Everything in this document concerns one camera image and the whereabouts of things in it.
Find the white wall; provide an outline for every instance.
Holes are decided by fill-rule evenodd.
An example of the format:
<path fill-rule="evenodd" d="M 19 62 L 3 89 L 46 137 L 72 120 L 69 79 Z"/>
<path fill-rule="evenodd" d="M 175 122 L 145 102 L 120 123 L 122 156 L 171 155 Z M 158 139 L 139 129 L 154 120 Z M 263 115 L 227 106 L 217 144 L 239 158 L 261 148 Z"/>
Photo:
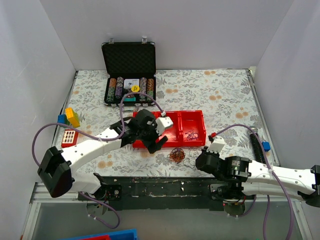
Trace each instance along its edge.
<path fill-rule="evenodd" d="M 75 69 L 39 0 L 0 1 L 0 235 L 20 239 L 37 180 L 36 131 L 57 120 Z M 37 141 L 42 159 L 54 129 Z"/>
<path fill-rule="evenodd" d="M 320 2 L 295 0 L 267 47 L 255 85 L 283 167 L 320 165 Z M 303 206 L 314 239 L 320 209 Z"/>
<path fill-rule="evenodd" d="M 158 69 L 256 66 L 293 0 L 40 0 L 77 70 L 106 69 L 101 43 L 156 43 Z"/>

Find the floral tablecloth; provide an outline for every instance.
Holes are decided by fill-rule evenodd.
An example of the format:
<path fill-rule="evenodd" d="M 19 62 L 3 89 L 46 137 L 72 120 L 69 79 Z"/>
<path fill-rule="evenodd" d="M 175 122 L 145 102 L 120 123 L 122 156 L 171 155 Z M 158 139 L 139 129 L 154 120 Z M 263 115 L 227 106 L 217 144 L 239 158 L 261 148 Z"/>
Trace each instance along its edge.
<path fill-rule="evenodd" d="M 78 72 L 68 107 L 79 115 L 80 130 L 97 135 L 111 124 L 119 121 L 119 108 L 103 103 L 108 75 L 104 70 L 81 70 Z M 244 69 L 215 70 L 158 70 L 156 73 L 156 100 L 165 111 L 202 110 L 207 134 L 217 132 L 232 124 L 254 125 L 264 139 L 262 118 L 257 110 L 250 82 Z M 157 107 L 148 107 L 157 111 Z M 60 128 L 56 146 L 61 148 L 64 129 Z M 221 134 L 226 145 L 221 152 L 228 156 L 254 159 L 247 130 L 235 127 Z M 80 135 L 78 143 L 87 137 Z M 163 148 L 154 154 L 146 149 L 127 145 L 83 165 L 82 173 L 99 173 L 102 176 L 126 177 L 210 177 L 191 168 L 201 153 L 200 147 L 185 147 L 186 160 L 176 164 L 169 160 L 172 148 Z M 271 151 L 267 153 L 274 160 Z"/>

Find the case lid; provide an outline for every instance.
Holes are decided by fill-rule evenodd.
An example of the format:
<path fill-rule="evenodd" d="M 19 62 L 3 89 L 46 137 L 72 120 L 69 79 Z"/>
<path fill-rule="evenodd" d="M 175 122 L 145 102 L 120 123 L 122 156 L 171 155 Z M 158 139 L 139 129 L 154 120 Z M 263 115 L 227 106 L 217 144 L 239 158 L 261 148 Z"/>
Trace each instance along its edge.
<path fill-rule="evenodd" d="M 154 42 L 115 42 L 102 44 L 105 66 L 110 75 L 156 73 Z"/>

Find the red object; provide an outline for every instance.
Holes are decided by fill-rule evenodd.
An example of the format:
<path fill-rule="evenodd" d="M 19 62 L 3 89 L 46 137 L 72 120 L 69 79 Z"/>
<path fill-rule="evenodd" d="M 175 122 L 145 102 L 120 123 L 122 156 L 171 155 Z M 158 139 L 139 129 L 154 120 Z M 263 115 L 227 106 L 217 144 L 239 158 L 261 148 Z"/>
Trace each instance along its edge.
<path fill-rule="evenodd" d="M 104 235 L 104 236 L 89 237 L 89 238 L 85 238 L 83 240 L 111 240 L 111 238 L 109 237 L 109 235 Z"/>
<path fill-rule="evenodd" d="M 153 111 L 152 114 L 156 118 L 161 117 L 159 111 Z M 206 144 L 206 128 L 204 115 L 201 110 L 167 111 L 166 115 L 171 118 L 173 127 L 164 131 L 160 137 L 160 139 L 163 138 L 163 136 L 168 137 L 168 141 L 163 145 L 163 148 L 199 147 Z M 189 133 L 197 133 L 197 137 L 190 139 L 190 137 L 188 138 Z M 140 140 L 135 141 L 132 146 L 134 148 L 145 148 Z"/>
<path fill-rule="evenodd" d="M 64 130 L 61 147 L 68 148 L 77 144 L 79 133 L 72 129 Z"/>

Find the table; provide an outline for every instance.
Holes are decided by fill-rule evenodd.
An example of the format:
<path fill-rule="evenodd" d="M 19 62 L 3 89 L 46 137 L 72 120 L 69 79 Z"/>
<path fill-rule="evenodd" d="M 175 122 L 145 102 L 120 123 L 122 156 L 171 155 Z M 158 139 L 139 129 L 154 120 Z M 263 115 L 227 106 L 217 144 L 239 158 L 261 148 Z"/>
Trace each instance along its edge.
<path fill-rule="evenodd" d="M 97 135 L 120 119 L 119 107 L 104 105 L 108 74 L 105 70 L 78 71 L 68 107 L 79 115 L 78 129 Z M 215 70 L 158 70 L 156 72 L 156 100 L 165 111 L 202 110 L 207 135 L 232 124 L 256 126 L 260 137 L 268 139 L 263 119 L 256 103 L 251 82 L 245 69 Z M 157 107 L 147 107 L 157 111 Z M 59 128 L 55 145 L 60 149 L 64 128 Z M 249 135 L 243 127 L 235 127 L 221 134 L 226 145 L 221 158 L 240 156 L 254 159 Z M 80 135 L 78 143 L 87 137 Z M 201 147 L 184 147 L 190 166 L 195 164 Z M 118 177 L 212 177 L 196 168 L 170 162 L 172 148 L 154 154 L 146 149 L 127 145 L 83 165 L 81 173 L 99 173 Z M 267 157 L 274 161 L 273 151 Z"/>

